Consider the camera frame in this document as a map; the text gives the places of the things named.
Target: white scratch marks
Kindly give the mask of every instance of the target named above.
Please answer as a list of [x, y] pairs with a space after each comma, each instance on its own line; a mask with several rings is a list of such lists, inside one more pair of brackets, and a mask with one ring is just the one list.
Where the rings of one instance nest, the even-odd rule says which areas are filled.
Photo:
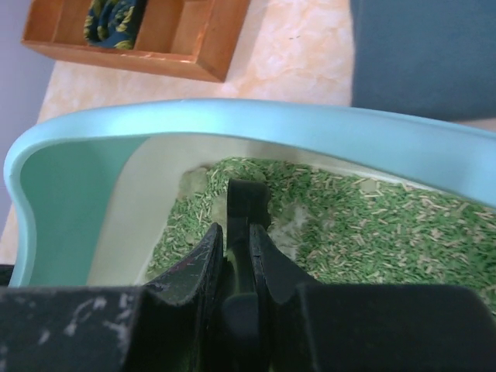
[[129, 297], [129, 295], [127, 293], [121, 294], [121, 298], [119, 299], [119, 307], [120, 308], [127, 308], [128, 297]]
[[69, 337], [74, 336], [77, 327], [78, 325], [76, 324], [76, 322], [70, 322], [69, 325], [65, 327], [64, 333]]
[[107, 300], [104, 297], [97, 297], [93, 302], [93, 310], [101, 310], [107, 305]]
[[43, 329], [41, 331], [41, 337], [38, 340], [38, 345], [43, 345], [50, 338], [50, 331], [48, 329]]
[[126, 324], [123, 323], [112, 323], [107, 320], [102, 322], [103, 326], [111, 329], [117, 335], [117, 340], [119, 341], [119, 348], [122, 351], [122, 355], [126, 355], [126, 351], [129, 345], [129, 329]]
[[115, 320], [119, 322], [121, 320], [127, 319], [132, 313], [133, 313], [133, 311], [128, 308], [127, 310], [124, 310], [119, 315], [117, 315], [115, 317]]

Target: wooden tray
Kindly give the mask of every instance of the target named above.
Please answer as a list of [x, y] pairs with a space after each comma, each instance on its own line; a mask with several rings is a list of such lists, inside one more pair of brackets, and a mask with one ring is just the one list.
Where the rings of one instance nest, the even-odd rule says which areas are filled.
[[91, 0], [33, 0], [22, 43], [80, 64], [222, 82], [250, 0], [148, 0], [133, 50], [89, 46]]

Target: patterned cloth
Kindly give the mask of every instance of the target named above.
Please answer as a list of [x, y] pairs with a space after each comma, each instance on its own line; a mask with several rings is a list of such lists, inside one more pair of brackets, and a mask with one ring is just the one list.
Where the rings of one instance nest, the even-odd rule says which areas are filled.
[[84, 38], [95, 47], [132, 49], [143, 17], [143, 0], [92, 0]]

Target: light blue litter box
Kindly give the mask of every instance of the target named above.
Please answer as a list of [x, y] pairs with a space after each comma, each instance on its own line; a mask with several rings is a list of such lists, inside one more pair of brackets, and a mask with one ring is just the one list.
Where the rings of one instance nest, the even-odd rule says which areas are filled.
[[228, 156], [373, 169], [496, 207], [496, 133], [237, 99], [98, 108], [39, 124], [9, 151], [4, 178], [19, 221], [10, 285], [139, 283], [181, 174]]

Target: black plastic part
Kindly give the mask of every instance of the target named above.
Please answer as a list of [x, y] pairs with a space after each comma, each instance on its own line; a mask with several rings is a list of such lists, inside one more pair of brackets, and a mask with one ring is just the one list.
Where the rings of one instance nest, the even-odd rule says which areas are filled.
[[0, 290], [0, 370], [121, 370], [143, 291]]
[[270, 225], [265, 184], [230, 180], [227, 193], [227, 246], [229, 259], [209, 324], [208, 368], [224, 371], [265, 371], [269, 365], [268, 340], [262, 324], [267, 319], [259, 303], [250, 255], [250, 225]]
[[272, 301], [283, 304], [293, 295], [298, 284], [321, 284], [287, 258], [260, 225], [250, 230], [250, 251], [261, 273], [256, 276], [262, 281]]
[[496, 370], [494, 320], [466, 288], [303, 284], [278, 315], [276, 370]]
[[[203, 340], [215, 305], [215, 292], [222, 263], [222, 228], [214, 223], [195, 250], [167, 272], [146, 284], [146, 288], [154, 291], [169, 305], [169, 311], [178, 312], [177, 315], [181, 316], [163, 317], [163, 320], [173, 327], [162, 336], [174, 341], [168, 353], [163, 351], [164, 345], [157, 343], [154, 338], [147, 340], [149, 345], [142, 343], [146, 346], [141, 349], [139, 355], [149, 354], [151, 348], [157, 351], [155, 361], [167, 359], [167, 362], [154, 364], [156, 370], [163, 370], [161, 368], [171, 361], [174, 361], [174, 367], [181, 366], [182, 370], [191, 372], [203, 368]], [[155, 318], [150, 317], [151, 327]]]

